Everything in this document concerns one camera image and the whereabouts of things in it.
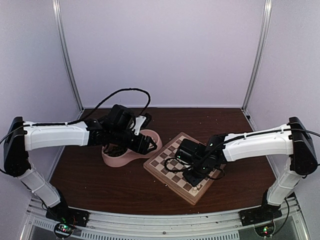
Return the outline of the wooden chess board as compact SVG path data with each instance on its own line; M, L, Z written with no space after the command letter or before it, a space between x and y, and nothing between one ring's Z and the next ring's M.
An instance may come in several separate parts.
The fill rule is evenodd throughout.
M192 189L197 187L189 184L180 171L186 169L187 166L175 159L169 160L168 163L165 164L166 159L175 156L183 139L189 139L199 143L195 138L181 132L163 146L158 153L149 158L143 164L143 167L169 189L194 206L214 182L214 178L220 177L222 173L216 169L212 171L209 174L210 178L205 178L199 183L202 185L201 189L197 189L197 193L193 194Z

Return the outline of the pink double bowl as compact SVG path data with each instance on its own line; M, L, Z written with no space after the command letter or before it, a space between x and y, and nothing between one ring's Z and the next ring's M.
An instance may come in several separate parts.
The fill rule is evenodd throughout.
M140 133L147 135L147 136L150 136L154 139L154 141L157 144L156 150L153 150L153 151L149 152L148 154L140 154L140 153L136 153L130 149L127 149L126 153L122 156L109 157L103 153L103 150L105 150L109 146L117 146L114 144L109 144L109 145L103 146L102 150L101 150L101 155L102 155L102 159L103 159L104 163L107 166L113 167L113 168L123 167L123 166L127 165L128 163L135 161L137 159L149 159L153 155L155 155L163 147L162 140L156 131L150 130L150 129L143 129L140 131Z

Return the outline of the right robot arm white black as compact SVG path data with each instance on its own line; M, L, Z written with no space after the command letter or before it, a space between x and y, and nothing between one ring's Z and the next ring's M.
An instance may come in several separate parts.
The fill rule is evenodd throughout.
M288 123L267 130L213 135L206 145L184 139L174 157L190 166L183 176L195 187L220 165L252 157L288 156L284 170L264 193L262 204L256 210L258 219L266 221L299 181L318 168L313 134L294 116Z

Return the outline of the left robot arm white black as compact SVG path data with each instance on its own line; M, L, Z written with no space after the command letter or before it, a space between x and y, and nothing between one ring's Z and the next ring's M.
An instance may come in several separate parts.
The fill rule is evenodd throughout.
M2 173L18 178L55 217L67 222L72 218L71 209L62 193L29 162L29 152L48 147L112 144L147 155L157 149L156 142L140 132L150 120L149 114L135 116L129 108L118 104L99 119L85 117L73 122L35 123L17 116L0 141L3 144Z

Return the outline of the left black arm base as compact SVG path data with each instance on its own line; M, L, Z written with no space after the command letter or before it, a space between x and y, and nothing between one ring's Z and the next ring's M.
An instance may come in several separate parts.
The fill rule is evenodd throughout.
M78 227L86 227L90 213L85 210L69 208L66 213L55 213L52 209L46 211L47 219L55 220L53 233L60 239L70 237Z

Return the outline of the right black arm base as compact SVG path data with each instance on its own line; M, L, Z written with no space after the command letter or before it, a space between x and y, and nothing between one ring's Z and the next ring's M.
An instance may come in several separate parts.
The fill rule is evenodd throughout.
M275 233L276 225L274 220L282 215L279 209L263 209L261 206L239 212L242 226L253 226L255 233L262 238L270 237Z

